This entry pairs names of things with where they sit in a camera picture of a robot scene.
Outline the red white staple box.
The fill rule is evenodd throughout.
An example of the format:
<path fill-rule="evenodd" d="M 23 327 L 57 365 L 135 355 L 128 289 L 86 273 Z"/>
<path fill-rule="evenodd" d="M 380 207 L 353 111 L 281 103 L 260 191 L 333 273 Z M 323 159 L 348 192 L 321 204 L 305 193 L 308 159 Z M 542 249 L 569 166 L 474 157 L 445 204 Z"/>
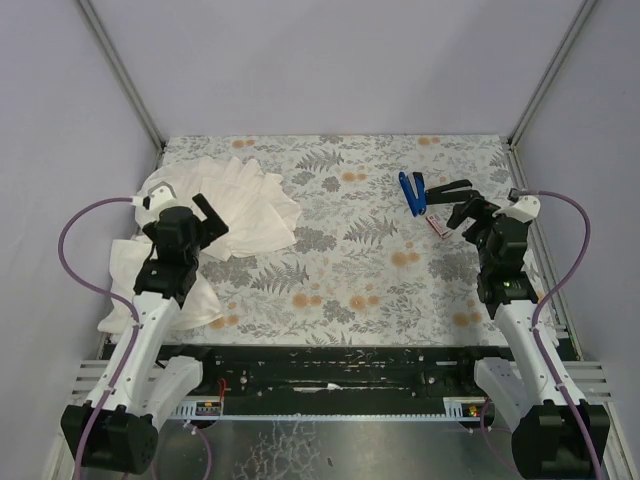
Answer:
<path fill-rule="evenodd" d="M 441 239 L 445 239 L 451 235 L 451 230 L 446 226 L 446 222 L 439 215 L 429 214 L 425 217 L 425 220 Z"/>

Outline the blue stapler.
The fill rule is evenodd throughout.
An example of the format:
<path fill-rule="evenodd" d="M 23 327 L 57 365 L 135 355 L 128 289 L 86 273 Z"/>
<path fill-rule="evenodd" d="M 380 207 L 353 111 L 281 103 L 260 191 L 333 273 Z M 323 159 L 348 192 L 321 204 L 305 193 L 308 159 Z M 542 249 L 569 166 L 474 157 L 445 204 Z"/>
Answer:
<path fill-rule="evenodd" d="M 412 172 L 410 175 L 400 172 L 398 180 L 412 215 L 424 215 L 427 209 L 427 195 L 423 175 L 420 172 Z"/>

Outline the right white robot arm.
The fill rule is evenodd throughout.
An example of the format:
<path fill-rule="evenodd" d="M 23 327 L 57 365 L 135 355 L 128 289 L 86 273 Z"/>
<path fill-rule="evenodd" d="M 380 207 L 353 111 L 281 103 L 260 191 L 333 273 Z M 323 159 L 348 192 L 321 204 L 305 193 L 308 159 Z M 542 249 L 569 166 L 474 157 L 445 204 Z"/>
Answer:
<path fill-rule="evenodd" d="M 515 467 L 524 479 L 600 479 L 610 419 L 592 405 L 561 360 L 540 319 L 544 301 L 524 270 L 529 227 L 540 201 L 518 192 L 500 208 L 474 194 L 447 225 L 471 225 L 464 239 L 479 257 L 477 292 L 514 357 L 485 357 L 474 380 L 511 431 Z"/>

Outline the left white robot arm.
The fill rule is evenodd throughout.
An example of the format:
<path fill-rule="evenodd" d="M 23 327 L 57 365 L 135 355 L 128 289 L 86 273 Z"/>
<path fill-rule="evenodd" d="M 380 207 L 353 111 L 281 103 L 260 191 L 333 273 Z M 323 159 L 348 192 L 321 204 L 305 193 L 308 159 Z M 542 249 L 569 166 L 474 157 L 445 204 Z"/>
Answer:
<path fill-rule="evenodd" d="M 136 276 L 133 298 L 106 294 L 122 303 L 132 320 L 86 400 L 67 406 L 61 417 L 75 478 L 85 468 L 145 473 L 163 424 L 203 379 L 201 361 L 188 356 L 169 360 L 156 379 L 150 377 L 196 281 L 200 252 L 229 231 L 204 195 L 192 199 L 197 212 L 174 204 L 174 198 L 166 191 L 126 200 L 159 212 L 143 228 L 151 247 Z"/>

